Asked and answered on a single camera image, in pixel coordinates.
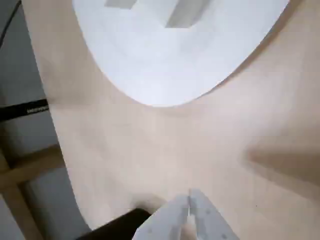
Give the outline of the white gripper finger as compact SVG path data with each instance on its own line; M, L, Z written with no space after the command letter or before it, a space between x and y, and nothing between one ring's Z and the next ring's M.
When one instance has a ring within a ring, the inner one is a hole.
M134 233L135 240L179 240L189 215L189 197L176 196L153 213Z
M199 189L189 191L189 214L194 217L198 240L236 240L227 221Z

